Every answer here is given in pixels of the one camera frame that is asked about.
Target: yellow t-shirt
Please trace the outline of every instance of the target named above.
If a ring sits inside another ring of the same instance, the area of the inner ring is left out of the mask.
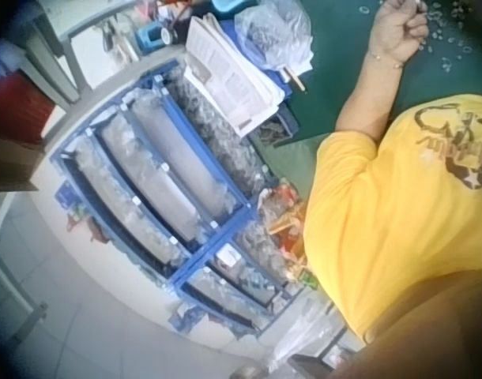
[[[362,133],[328,137],[304,242],[358,336],[413,284],[482,268],[482,97],[409,109],[379,148]]]

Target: person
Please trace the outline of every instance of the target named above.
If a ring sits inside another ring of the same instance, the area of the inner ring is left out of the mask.
[[[332,377],[482,377],[482,96],[419,105],[386,130],[404,65],[429,33],[416,3],[382,4],[318,150],[308,262],[367,343]]]

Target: green mat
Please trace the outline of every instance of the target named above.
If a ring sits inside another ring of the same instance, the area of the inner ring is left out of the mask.
[[[341,107],[355,86],[367,50],[369,33],[379,8],[378,0],[301,0],[310,15],[313,32],[314,70],[303,75],[307,93],[297,92],[288,104],[297,118],[300,131],[293,141],[330,133]],[[394,114],[433,99],[459,93],[482,95],[482,25],[472,17],[460,30],[450,15],[452,1],[441,1],[442,40],[427,39],[433,52],[419,51],[405,68]],[[367,6],[369,14],[359,12]],[[438,25],[430,22],[430,29]],[[458,41],[473,49],[462,52]],[[442,69],[442,58],[452,61],[450,73]]]

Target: hand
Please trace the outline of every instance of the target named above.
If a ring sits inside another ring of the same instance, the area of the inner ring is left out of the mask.
[[[385,0],[376,13],[369,50],[394,63],[406,63],[429,34],[424,2],[417,9],[416,0]]]

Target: paper document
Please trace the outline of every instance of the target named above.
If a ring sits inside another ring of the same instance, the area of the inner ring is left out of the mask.
[[[284,92],[246,60],[212,15],[193,17],[186,41],[185,76],[246,136],[276,113]]]

